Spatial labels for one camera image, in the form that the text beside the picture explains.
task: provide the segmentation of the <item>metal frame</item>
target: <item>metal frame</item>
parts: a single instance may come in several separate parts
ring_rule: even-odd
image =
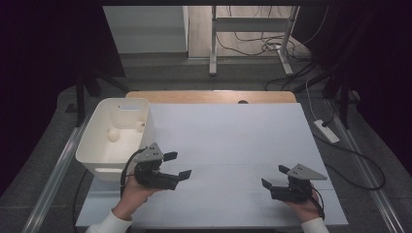
[[[292,33],[297,13],[296,6],[292,6],[289,18],[254,18],[254,17],[217,17],[216,6],[212,6],[212,44],[210,47],[209,75],[217,75],[217,45],[218,32],[285,32],[280,47],[277,47],[279,58],[287,76],[293,75],[288,61],[286,47]]]

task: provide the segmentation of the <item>metal rail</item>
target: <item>metal rail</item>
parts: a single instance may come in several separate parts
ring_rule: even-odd
[[[345,128],[337,115],[333,117],[333,120],[337,125],[337,128],[342,137],[344,138],[343,141],[345,142],[348,149],[361,153],[361,150],[359,149],[354,137],[352,136],[351,131]],[[353,158],[365,184],[368,186],[379,185],[376,176],[372,173],[370,165],[359,156],[353,156]],[[381,213],[382,218],[387,224],[390,232],[404,233],[404,228],[385,191],[383,189],[379,189],[375,191],[369,191],[369,193],[372,196],[372,199],[375,202],[376,206],[378,207],[379,212]]]
[[[36,205],[33,208],[27,222],[24,224],[22,233],[35,233],[39,232],[40,227],[43,224],[43,221],[46,217],[46,214],[49,211],[49,208],[52,204],[55,194],[60,187],[61,181],[63,180],[67,168],[72,161],[73,155],[76,152],[76,149],[79,145],[79,142],[82,138],[83,133],[85,132],[86,125],[91,118],[92,111],[89,111],[86,115],[85,120],[79,127],[73,129],[72,134],[70,135],[69,140],[67,141],[66,146],[63,149],[60,157],[58,158],[54,169],[51,172],[50,178],[43,188],[42,194],[40,194],[39,199],[37,200]]]

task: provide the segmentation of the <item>white tabletop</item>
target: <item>white tabletop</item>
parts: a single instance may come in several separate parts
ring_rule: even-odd
[[[303,164],[328,177],[300,104],[152,104],[155,141],[177,151],[161,172],[192,170],[176,190],[152,196],[135,228],[296,226],[261,178],[287,186],[278,165]],[[313,181],[326,203],[326,225],[348,224],[330,180]],[[119,183],[93,180],[77,226],[100,222],[120,199]]]

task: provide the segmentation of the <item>white container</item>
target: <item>white container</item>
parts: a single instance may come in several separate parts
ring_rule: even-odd
[[[119,181],[133,152],[148,147],[154,139],[155,126],[148,100],[105,99],[88,122],[76,159],[98,179]],[[134,166],[132,162],[128,171]]]

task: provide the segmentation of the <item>white sleeve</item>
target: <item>white sleeve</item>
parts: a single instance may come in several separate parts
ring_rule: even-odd
[[[300,224],[305,233],[328,233],[324,220],[321,217],[305,221]]]
[[[124,233],[131,223],[132,221],[117,218],[110,211],[109,215],[102,222],[91,225],[86,233]]]

